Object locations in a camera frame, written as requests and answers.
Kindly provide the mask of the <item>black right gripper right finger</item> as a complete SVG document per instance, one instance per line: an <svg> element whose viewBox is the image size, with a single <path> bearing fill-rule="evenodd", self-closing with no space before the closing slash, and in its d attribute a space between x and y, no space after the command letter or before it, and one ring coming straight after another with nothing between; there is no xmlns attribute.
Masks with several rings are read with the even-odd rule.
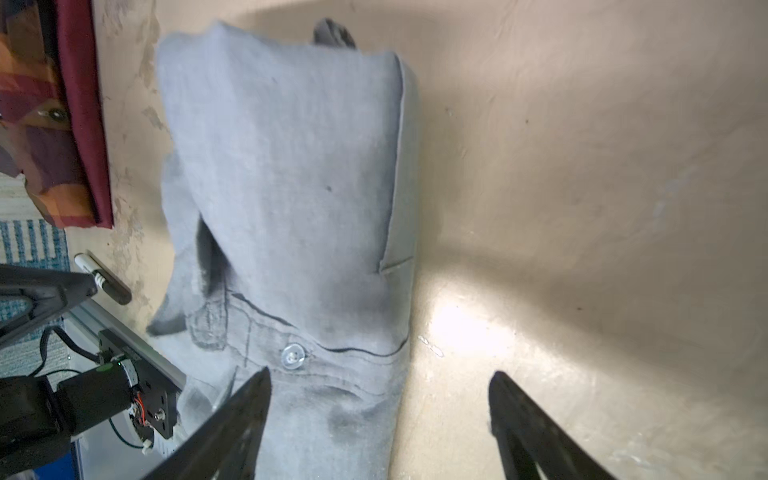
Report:
<svg viewBox="0 0 768 480"><path fill-rule="evenodd" d="M615 479L506 373L494 373L488 400L507 479Z"/></svg>

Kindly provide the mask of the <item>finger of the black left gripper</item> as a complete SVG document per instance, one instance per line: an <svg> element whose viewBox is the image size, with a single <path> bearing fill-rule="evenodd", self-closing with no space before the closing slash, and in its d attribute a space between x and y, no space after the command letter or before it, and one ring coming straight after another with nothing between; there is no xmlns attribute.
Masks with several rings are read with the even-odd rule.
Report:
<svg viewBox="0 0 768 480"><path fill-rule="evenodd" d="M94 278L87 273L2 264L1 300L21 301L25 309L1 322L1 347L9 346L97 292Z"/></svg>

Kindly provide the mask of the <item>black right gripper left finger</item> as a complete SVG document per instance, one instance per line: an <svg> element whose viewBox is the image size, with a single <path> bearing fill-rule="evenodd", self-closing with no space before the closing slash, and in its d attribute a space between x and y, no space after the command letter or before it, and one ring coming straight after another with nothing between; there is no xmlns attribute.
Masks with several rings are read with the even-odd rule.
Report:
<svg viewBox="0 0 768 480"><path fill-rule="evenodd" d="M150 480L243 479L255 476L272 393L268 368L253 375Z"/></svg>

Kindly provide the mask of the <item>grey long sleeve shirt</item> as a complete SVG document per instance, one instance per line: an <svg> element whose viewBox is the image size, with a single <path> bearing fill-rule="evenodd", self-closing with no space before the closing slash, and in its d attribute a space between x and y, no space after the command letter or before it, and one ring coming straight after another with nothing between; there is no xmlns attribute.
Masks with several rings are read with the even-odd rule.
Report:
<svg viewBox="0 0 768 480"><path fill-rule="evenodd" d="M175 251L151 343L194 433L252 375L260 479L384 479L409 365L417 89L322 21L312 44L218 23L158 45Z"/></svg>

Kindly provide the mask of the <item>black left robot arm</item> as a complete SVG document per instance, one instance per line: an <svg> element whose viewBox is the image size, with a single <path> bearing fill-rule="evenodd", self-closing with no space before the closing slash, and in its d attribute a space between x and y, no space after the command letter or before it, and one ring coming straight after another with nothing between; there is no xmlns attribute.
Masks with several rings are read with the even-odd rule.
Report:
<svg viewBox="0 0 768 480"><path fill-rule="evenodd" d="M65 455L72 441L92 427L137 407L137 424L170 439L177 423L179 375L138 340L111 328L97 335L99 350L79 347L65 331L47 321L89 300L97 282L87 273L1 267L1 298L25 308L1 323L7 347L37 327L43 342L56 334L94 368L53 385L40 369L1 380L1 474L34 470Z"/></svg>

